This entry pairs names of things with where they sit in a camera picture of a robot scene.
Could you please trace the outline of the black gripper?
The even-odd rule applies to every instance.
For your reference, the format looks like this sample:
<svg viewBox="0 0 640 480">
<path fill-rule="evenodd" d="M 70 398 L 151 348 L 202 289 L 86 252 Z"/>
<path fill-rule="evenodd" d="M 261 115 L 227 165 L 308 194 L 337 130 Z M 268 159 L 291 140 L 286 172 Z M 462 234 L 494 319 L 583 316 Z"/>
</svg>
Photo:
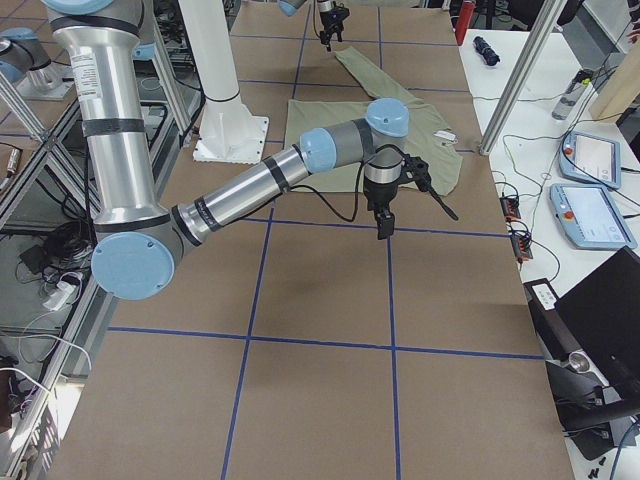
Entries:
<svg viewBox="0 0 640 480">
<path fill-rule="evenodd" d="M 367 210 L 375 212 L 377 239 L 388 239 L 394 234 L 394 214 L 390 210 L 390 204 L 397 195 L 398 183 L 364 180 L 363 192 L 367 200 Z"/>
<path fill-rule="evenodd" d="M 343 5 L 333 5 L 320 12 L 320 20 L 323 26 L 321 30 L 321 43 L 328 52 L 331 51 L 331 35 L 336 34 L 338 42 L 342 42 L 343 22 L 348 18 L 348 8 Z"/>
</svg>

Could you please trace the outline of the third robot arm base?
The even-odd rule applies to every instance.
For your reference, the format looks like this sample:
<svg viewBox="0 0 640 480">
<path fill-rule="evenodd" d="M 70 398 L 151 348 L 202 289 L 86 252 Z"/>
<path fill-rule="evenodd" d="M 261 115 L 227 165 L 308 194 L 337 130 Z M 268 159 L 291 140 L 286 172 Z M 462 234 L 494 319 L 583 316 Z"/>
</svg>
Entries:
<svg viewBox="0 0 640 480">
<path fill-rule="evenodd" d="M 26 27 L 1 32 L 1 73 L 28 100 L 62 101 L 73 87 L 70 70 L 55 63 Z"/>
</svg>

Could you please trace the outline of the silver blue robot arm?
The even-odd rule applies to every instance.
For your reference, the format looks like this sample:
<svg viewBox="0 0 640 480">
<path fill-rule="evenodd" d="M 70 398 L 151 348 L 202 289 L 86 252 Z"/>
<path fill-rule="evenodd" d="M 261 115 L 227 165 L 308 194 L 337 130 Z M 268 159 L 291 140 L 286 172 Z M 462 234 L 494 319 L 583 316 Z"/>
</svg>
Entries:
<svg viewBox="0 0 640 480">
<path fill-rule="evenodd" d="M 91 272 L 125 300 L 158 294 L 182 260 L 207 237 L 289 192 L 303 179 L 356 164 L 356 183 L 372 203 L 381 238 L 391 235 L 404 164 L 409 110 L 394 98 L 373 101 L 358 119 L 305 132 L 265 155 L 268 119 L 244 105 L 228 24 L 218 1 L 179 5 L 204 87 L 204 111 L 192 156 L 176 163 L 163 207 L 152 172 L 133 56 L 153 20 L 148 1 L 50 1 L 49 23 L 67 51 L 81 108 L 100 209 Z"/>
<path fill-rule="evenodd" d="M 288 17 L 296 14 L 305 3 L 306 0 L 279 0 L 277 2 L 281 12 Z M 333 38 L 336 38 L 338 42 L 343 41 L 344 21 L 350 16 L 350 10 L 344 4 L 332 0 L 317 0 L 313 7 L 318 11 L 322 24 L 322 28 L 318 29 L 316 18 L 312 18 L 314 34 L 326 50 L 331 52 Z"/>
</svg>

